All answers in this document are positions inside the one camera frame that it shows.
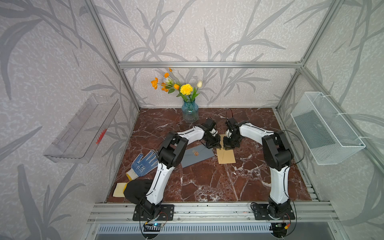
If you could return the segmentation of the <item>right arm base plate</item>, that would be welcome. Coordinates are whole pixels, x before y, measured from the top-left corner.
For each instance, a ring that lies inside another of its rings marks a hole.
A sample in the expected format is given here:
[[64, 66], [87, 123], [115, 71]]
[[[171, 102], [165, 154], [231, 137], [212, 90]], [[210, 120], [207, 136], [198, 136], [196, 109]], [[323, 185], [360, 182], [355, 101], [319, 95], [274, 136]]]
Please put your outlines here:
[[254, 214], [255, 220], [295, 220], [295, 211], [289, 203], [275, 205], [275, 204], [258, 204], [252, 202], [251, 210]]

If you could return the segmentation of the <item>brown kraft envelope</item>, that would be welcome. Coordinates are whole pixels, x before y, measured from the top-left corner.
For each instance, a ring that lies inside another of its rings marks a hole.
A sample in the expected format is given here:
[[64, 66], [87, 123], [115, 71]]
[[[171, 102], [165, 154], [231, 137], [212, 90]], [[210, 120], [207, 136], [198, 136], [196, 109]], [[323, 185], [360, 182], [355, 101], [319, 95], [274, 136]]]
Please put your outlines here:
[[222, 148], [217, 149], [218, 163], [221, 165], [234, 164], [234, 163], [236, 163], [234, 151], [224, 149], [224, 142], [223, 142], [224, 136], [225, 135], [220, 135], [220, 137], [221, 137], [220, 144], [221, 144]]

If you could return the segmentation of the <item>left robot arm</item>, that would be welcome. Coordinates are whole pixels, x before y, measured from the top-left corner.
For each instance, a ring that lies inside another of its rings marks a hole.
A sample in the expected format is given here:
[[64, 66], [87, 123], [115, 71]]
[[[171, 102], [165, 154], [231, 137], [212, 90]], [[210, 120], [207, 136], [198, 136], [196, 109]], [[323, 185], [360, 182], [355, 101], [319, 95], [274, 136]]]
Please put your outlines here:
[[181, 162], [187, 146], [194, 142], [204, 141], [207, 149], [220, 149], [220, 135], [216, 122], [210, 118], [202, 125], [197, 125], [184, 132], [169, 132], [157, 152], [158, 167], [149, 192], [138, 204], [146, 213], [155, 214], [160, 210], [164, 191], [168, 180]]

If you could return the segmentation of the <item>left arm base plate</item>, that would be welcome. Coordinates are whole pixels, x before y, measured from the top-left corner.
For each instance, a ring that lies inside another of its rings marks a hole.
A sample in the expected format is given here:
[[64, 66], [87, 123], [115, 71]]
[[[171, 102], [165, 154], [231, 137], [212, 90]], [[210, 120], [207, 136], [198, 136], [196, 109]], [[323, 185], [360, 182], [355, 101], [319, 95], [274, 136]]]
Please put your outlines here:
[[136, 205], [133, 221], [172, 221], [175, 212], [175, 205], [161, 204], [151, 213], [148, 213], [141, 205]]

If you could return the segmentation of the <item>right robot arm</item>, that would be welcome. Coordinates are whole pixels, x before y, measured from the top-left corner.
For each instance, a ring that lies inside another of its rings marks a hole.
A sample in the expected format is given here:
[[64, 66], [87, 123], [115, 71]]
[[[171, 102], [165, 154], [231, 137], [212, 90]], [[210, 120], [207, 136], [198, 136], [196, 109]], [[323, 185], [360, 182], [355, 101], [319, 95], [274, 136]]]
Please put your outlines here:
[[240, 147], [243, 138], [249, 138], [262, 145], [265, 163], [271, 171], [269, 212], [271, 215], [282, 214], [290, 207], [288, 175], [294, 158], [285, 133], [268, 131], [248, 122], [238, 123], [234, 118], [228, 119], [226, 126], [225, 150]]

